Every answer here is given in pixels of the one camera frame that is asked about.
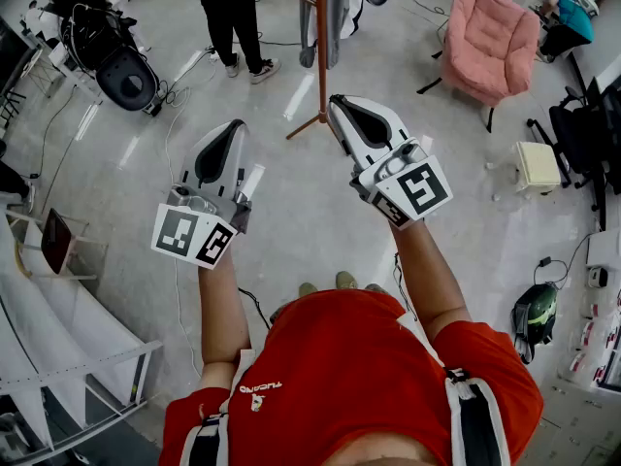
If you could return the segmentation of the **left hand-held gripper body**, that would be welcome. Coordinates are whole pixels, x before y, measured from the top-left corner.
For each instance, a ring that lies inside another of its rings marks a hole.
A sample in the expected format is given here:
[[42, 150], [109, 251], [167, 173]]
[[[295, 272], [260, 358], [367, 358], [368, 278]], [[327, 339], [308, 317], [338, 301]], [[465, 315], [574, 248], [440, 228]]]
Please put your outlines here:
[[176, 183], [158, 206], [150, 247], [212, 270], [234, 238], [246, 232], [250, 212], [251, 202], [244, 195], [229, 200]]

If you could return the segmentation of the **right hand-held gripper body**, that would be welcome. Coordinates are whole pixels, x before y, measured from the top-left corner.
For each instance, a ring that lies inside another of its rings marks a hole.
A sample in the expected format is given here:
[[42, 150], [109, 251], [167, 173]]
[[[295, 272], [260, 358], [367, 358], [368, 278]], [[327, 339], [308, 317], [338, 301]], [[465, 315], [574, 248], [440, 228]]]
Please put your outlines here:
[[453, 197], [437, 158], [409, 137], [366, 168], [354, 166], [350, 186], [396, 229], [405, 229]]

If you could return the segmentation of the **brown wooden coat rack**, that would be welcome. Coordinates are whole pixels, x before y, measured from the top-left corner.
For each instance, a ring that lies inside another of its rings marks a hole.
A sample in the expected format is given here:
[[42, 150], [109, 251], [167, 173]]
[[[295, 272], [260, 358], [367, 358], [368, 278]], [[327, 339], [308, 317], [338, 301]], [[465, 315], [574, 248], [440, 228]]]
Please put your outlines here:
[[327, 30], [326, 30], [326, 0], [300, 0], [315, 8], [316, 11], [316, 52], [318, 58], [318, 78], [319, 78], [319, 109], [318, 114], [310, 120], [300, 125], [297, 129], [286, 136], [287, 140], [301, 133], [314, 123], [327, 124], [334, 136], [336, 132], [328, 117], [328, 95], [327, 95]]

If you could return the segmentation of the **person's right forearm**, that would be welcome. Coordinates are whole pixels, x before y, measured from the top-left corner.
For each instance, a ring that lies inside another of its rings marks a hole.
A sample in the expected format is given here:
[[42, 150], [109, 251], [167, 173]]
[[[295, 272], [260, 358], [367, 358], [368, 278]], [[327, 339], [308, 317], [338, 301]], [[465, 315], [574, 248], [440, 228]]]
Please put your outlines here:
[[423, 220], [390, 229], [411, 304], [433, 344], [447, 325], [472, 320], [461, 288]]

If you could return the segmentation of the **person's left forearm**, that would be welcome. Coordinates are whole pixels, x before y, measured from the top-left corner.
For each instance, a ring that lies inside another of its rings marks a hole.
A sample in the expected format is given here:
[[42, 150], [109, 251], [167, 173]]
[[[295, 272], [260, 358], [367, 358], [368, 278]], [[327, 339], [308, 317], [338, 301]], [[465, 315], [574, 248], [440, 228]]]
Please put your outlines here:
[[231, 251], [213, 270], [198, 269], [201, 306], [199, 388], [231, 389], [243, 350], [251, 348]]

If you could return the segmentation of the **grey hanging garment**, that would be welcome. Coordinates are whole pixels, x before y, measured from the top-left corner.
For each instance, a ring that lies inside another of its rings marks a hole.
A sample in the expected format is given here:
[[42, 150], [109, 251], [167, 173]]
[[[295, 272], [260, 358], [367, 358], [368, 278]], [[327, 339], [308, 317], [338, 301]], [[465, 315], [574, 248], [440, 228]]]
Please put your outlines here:
[[[349, 0], [326, 0], [327, 68], [334, 67], [339, 60], [340, 40], [349, 8]], [[299, 2], [301, 51], [299, 63], [302, 67], [313, 65], [317, 43], [316, 9], [313, 5]]]

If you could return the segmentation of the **white hanging garment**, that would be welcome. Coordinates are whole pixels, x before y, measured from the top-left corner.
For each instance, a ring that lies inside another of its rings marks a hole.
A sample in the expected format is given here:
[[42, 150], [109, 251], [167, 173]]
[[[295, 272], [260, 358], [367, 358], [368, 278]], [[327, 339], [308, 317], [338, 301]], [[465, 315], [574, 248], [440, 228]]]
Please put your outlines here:
[[363, 7], [363, 0], [344, 0], [341, 39], [346, 39], [358, 29], [358, 19]]

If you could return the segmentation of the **cream plastic stool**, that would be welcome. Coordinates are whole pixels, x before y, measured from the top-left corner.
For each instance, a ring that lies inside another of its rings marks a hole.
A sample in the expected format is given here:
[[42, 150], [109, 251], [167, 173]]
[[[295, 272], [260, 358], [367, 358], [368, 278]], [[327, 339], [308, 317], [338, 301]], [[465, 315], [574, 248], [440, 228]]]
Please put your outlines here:
[[518, 142], [515, 153], [518, 193], [546, 195], [561, 184], [559, 167], [551, 146], [535, 142]]

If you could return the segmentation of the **maroon laptop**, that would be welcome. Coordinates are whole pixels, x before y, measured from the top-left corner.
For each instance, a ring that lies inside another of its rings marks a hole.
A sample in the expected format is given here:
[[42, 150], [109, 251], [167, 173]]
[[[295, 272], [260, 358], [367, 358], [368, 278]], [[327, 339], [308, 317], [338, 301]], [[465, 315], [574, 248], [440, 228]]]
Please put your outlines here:
[[72, 232], [63, 217], [55, 209], [50, 209], [42, 235], [41, 252], [54, 274], [60, 274], [63, 270], [72, 240]]

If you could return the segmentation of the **white shelf unit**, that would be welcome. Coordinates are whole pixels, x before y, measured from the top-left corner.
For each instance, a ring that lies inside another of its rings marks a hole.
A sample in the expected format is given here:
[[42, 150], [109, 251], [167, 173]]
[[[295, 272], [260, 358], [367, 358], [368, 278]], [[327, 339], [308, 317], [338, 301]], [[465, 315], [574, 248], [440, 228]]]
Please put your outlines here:
[[32, 466], [75, 449], [148, 402], [158, 341], [145, 343], [85, 288], [54, 271], [36, 219], [0, 210], [0, 465]]

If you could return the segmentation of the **green black helmet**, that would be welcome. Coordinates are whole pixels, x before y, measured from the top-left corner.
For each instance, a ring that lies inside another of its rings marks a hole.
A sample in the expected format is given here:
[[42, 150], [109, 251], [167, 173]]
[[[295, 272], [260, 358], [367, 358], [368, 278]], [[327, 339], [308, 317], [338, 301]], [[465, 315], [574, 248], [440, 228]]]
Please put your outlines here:
[[514, 347], [526, 365], [535, 357], [536, 346], [548, 345], [553, 340], [557, 292], [557, 287], [552, 283], [534, 284], [511, 310]]

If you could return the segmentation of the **black office chair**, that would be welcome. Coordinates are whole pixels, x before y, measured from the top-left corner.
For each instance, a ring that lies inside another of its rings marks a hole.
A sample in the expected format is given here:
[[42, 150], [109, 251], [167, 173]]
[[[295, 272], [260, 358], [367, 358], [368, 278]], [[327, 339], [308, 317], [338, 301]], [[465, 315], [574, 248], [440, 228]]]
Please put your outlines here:
[[591, 81], [584, 96], [570, 87], [566, 92], [563, 101], [548, 110], [554, 139], [537, 120], [529, 118], [526, 124], [552, 147], [563, 188], [593, 186], [591, 209], [599, 214], [600, 229], [605, 231], [605, 190], [610, 187], [621, 194], [621, 76], [604, 89]]

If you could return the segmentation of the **red t-shirt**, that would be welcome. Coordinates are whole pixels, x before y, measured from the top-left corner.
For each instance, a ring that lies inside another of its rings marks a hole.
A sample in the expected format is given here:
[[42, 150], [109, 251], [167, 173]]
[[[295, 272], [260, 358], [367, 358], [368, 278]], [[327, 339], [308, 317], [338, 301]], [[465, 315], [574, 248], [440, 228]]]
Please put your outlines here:
[[261, 353], [242, 359], [231, 388], [201, 389], [169, 405], [159, 466], [184, 459], [215, 466], [217, 453], [193, 450], [189, 436], [217, 416], [226, 419], [229, 466], [319, 466], [374, 432], [411, 437], [449, 466], [444, 381], [452, 369], [490, 386], [517, 460], [543, 401], [509, 336], [458, 320], [425, 347], [403, 314], [396, 299], [367, 290], [321, 291], [289, 304]]

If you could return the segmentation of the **white box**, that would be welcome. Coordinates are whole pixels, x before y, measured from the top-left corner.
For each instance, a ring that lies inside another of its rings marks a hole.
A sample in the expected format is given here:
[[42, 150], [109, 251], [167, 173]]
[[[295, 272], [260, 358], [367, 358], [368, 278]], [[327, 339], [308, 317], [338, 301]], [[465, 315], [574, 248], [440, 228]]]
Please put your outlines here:
[[588, 238], [586, 265], [621, 271], [621, 228], [594, 233]]

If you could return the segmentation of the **row of red white packets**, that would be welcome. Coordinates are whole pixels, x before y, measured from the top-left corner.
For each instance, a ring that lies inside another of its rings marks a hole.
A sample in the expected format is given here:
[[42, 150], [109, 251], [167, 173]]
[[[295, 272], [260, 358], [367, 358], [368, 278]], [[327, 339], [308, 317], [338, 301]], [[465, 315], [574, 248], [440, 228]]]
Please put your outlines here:
[[580, 305], [580, 320], [570, 337], [566, 378], [590, 388], [602, 383], [621, 332], [621, 289], [617, 293], [587, 293]]

